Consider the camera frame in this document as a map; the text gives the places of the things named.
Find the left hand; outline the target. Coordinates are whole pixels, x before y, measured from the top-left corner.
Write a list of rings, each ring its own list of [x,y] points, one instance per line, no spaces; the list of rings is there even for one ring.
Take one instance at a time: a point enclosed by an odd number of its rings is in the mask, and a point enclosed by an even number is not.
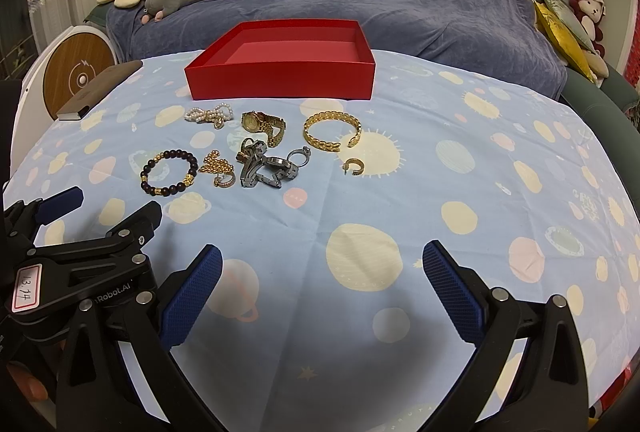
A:
[[[9,363],[6,369],[24,397],[31,403],[44,402],[49,398],[46,387],[26,367],[21,364]]]

